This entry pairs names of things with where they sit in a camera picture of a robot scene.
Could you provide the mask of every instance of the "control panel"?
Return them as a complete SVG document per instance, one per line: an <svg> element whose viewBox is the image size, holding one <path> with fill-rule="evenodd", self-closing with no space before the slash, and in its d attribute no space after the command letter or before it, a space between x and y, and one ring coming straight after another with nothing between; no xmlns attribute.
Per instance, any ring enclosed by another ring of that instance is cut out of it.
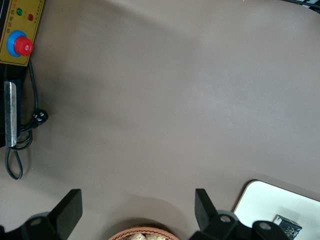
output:
<svg viewBox="0 0 320 240"><path fill-rule="evenodd" d="M0 42L0 64L27 66L44 3L45 0L2 1L1 16L6 16Z"/></svg>

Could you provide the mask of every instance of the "bolt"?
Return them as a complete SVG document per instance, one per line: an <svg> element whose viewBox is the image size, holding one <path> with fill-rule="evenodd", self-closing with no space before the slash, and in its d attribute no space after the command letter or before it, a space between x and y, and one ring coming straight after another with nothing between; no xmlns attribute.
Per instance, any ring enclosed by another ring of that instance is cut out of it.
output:
<svg viewBox="0 0 320 240"><path fill-rule="evenodd" d="M230 223L230 222L231 222L230 217L228 217L228 216L226 216L226 215L222 215L222 216L220 217L220 220L221 220L222 222L224 222L224 223Z"/></svg>
<svg viewBox="0 0 320 240"><path fill-rule="evenodd" d="M260 223L259 223L259 226L260 226L260 228L262 228L263 230L270 230L270 229L271 229L271 226L270 226L268 223L266 223L266 222L260 222Z"/></svg>
<svg viewBox="0 0 320 240"><path fill-rule="evenodd" d="M36 218L35 220L33 220L31 223L30 223L30 226L36 226L38 224L40 224L42 221L41 218Z"/></svg>

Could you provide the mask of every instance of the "basket rim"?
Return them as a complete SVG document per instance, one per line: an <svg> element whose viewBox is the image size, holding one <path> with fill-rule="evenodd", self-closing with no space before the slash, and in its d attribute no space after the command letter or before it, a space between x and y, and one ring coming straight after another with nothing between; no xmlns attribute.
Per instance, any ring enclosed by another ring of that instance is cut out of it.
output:
<svg viewBox="0 0 320 240"><path fill-rule="evenodd" d="M109 240L120 240L122 238L131 236L133 234L155 234L155 235L165 237L166 240L179 240L179 238L177 238L175 235L173 235L172 233L166 230L163 230L154 226L141 226L141 225L132 226L125 230L122 230L117 234L115 234L114 236L110 237Z"/></svg>

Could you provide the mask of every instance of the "small box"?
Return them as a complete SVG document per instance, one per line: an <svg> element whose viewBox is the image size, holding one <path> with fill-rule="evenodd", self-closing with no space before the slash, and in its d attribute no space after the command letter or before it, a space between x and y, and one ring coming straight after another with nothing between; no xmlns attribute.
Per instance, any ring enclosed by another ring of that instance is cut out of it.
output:
<svg viewBox="0 0 320 240"><path fill-rule="evenodd" d="M273 222L284 231L284 233L289 237L289 239L295 239L295 237L302 230L302 227L299 225L299 223L281 215L276 215Z"/></svg>

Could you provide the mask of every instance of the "green indicator light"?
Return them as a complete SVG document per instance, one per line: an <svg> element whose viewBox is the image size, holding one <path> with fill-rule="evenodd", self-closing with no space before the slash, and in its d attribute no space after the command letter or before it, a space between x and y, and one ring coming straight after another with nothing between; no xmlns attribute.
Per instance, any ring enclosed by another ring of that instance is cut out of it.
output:
<svg viewBox="0 0 320 240"><path fill-rule="evenodd" d="M18 8L16 10L16 14L18 14L19 16L21 16L24 13L24 11L21 8Z"/></svg>

